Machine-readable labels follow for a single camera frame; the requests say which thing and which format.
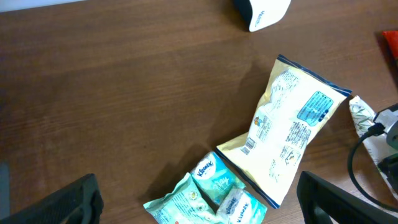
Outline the orange pasta bag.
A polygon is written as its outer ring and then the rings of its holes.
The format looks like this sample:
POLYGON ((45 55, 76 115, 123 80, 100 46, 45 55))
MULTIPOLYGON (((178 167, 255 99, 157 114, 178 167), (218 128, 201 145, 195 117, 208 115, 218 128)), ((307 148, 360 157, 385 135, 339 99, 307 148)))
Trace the orange pasta bag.
POLYGON ((398 31, 397 30, 388 30, 383 31, 382 35, 387 40, 389 49, 395 60, 398 58, 398 31))

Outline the teal tissue pack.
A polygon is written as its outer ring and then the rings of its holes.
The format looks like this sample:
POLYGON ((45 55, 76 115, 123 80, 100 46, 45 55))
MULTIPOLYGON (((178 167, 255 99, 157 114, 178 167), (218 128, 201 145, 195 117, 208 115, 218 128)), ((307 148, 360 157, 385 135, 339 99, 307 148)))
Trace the teal tissue pack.
POLYGON ((221 205, 233 187, 246 188, 215 152, 206 154, 190 173, 197 186, 217 205, 221 205))
POLYGON ((262 223, 267 207, 244 189, 233 187, 216 212, 222 223, 262 223))

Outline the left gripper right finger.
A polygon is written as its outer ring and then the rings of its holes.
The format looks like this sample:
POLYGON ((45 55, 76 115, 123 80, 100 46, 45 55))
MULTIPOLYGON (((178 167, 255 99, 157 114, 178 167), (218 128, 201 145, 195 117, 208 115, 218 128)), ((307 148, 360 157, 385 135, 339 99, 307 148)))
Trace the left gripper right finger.
POLYGON ((303 171, 297 197, 306 224, 397 224, 397 217, 349 194, 319 176, 303 171))

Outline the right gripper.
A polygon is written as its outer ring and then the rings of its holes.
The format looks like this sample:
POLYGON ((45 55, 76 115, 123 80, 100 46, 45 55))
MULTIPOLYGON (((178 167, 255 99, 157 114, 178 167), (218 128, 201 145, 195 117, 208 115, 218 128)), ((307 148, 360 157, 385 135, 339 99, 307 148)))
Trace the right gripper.
POLYGON ((383 159, 377 167, 387 177, 387 182, 397 193, 397 153, 383 159))

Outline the cream snack bag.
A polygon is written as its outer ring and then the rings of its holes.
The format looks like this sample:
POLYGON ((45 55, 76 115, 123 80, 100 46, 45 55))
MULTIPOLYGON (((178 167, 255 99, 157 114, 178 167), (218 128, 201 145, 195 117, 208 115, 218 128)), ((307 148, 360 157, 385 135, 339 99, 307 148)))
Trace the cream snack bag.
POLYGON ((216 151, 271 207, 279 208, 307 145, 350 94, 278 55, 249 131, 216 151))

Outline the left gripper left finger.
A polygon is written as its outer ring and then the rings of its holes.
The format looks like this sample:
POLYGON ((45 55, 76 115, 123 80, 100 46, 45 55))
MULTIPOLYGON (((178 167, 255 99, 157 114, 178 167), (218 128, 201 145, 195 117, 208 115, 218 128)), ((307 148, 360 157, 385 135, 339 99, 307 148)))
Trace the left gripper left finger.
POLYGON ((94 174, 86 174, 2 224, 99 224, 104 202, 94 174))

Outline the light teal wipes packet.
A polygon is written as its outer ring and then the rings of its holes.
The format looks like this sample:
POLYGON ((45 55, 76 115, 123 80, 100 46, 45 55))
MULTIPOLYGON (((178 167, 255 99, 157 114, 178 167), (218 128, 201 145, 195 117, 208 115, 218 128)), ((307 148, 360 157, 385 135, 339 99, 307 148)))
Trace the light teal wipes packet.
POLYGON ((143 207, 161 224, 221 223, 188 172, 171 193, 143 207))

